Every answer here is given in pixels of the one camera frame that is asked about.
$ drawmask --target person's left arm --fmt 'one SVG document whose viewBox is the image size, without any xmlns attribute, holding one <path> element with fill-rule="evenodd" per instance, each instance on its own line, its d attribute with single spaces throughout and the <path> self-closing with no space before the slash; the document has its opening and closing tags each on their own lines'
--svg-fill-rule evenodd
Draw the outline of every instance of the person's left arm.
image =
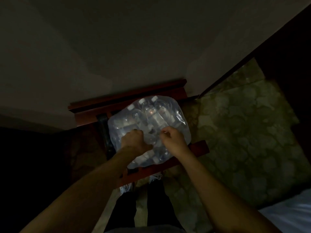
<svg viewBox="0 0 311 233">
<path fill-rule="evenodd" d="M 123 170 L 135 157 L 152 149 L 144 142 L 141 130 L 122 137 L 121 147 L 111 160 L 70 186 L 21 232 L 90 233 Z"/>
</svg>

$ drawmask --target luggage rack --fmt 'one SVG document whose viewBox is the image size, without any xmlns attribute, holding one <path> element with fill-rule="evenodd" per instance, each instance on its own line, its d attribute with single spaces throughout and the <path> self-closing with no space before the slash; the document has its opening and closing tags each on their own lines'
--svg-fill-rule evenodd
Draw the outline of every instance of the luggage rack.
<svg viewBox="0 0 311 233">
<path fill-rule="evenodd" d="M 74 113 L 77 126 L 89 126 L 99 145 L 104 150 L 107 160 L 109 160 L 116 151 L 110 139 L 108 119 L 135 100 L 147 96 L 169 96 L 178 103 L 185 101 L 188 99 L 184 89 L 186 82 L 186 79 L 180 79 L 121 94 L 74 102 L 68 106 L 68 110 Z M 204 140 L 190 144 L 189 148 L 197 157 L 209 153 L 208 146 Z M 126 169 L 120 176 L 116 187 L 137 181 L 178 164 L 180 162 L 173 157 L 162 164 Z"/>
</svg>

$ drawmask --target beige wall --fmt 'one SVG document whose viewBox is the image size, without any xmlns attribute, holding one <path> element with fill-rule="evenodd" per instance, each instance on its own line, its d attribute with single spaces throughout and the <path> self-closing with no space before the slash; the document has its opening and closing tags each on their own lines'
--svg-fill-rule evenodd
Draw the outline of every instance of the beige wall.
<svg viewBox="0 0 311 233">
<path fill-rule="evenodd" d="M 181 77 L 200 94 L 309 3 L 0 0 L 0 114 L 70 129 L 73 101 Z"/>
</svg>

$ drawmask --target white sneaker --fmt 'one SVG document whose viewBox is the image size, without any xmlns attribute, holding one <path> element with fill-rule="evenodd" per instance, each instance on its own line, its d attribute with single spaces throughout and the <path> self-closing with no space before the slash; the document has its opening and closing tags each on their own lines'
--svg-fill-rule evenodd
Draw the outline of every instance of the white sneaker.
<svg viewBox="0 0 311 233">
<path fill-rule="evenodd" d="M 126 184 L 120 187 L 121 195 L 123 195 L 126 192 L 133 191 L 133 188 L 134 188 L 134 185 L 132 183 L 129 183 L 129 184 Z"/>
<path fill-rule="evenodd" d="M 155 173 L 155 174 L 149 176 L 149 184 L 150 184 L 151 182 L 153 182 L 154 180 L 161 180 L 162 176 L 163 176 L 163 175 L 162 175 L 161 172 L 157 172 L 157 173 Z"/>
</svg>

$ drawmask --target black pants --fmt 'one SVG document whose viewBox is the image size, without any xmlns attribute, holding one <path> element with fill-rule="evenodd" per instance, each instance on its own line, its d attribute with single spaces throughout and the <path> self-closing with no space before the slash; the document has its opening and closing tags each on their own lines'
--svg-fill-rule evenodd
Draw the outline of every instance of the black pants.
<svg viewBox="0 0 311 233">
<path fill-rule="evenodd" d="M 147 226 L 168 224 L 183 229 L 161 180 L 154 180 L 148 186 L 147 209 Z M 135 214 L 135 195 L 133 192 L 126 192 L 117 200 L 104 232 L 120 227 L 135 227 Z"/>
</svg>

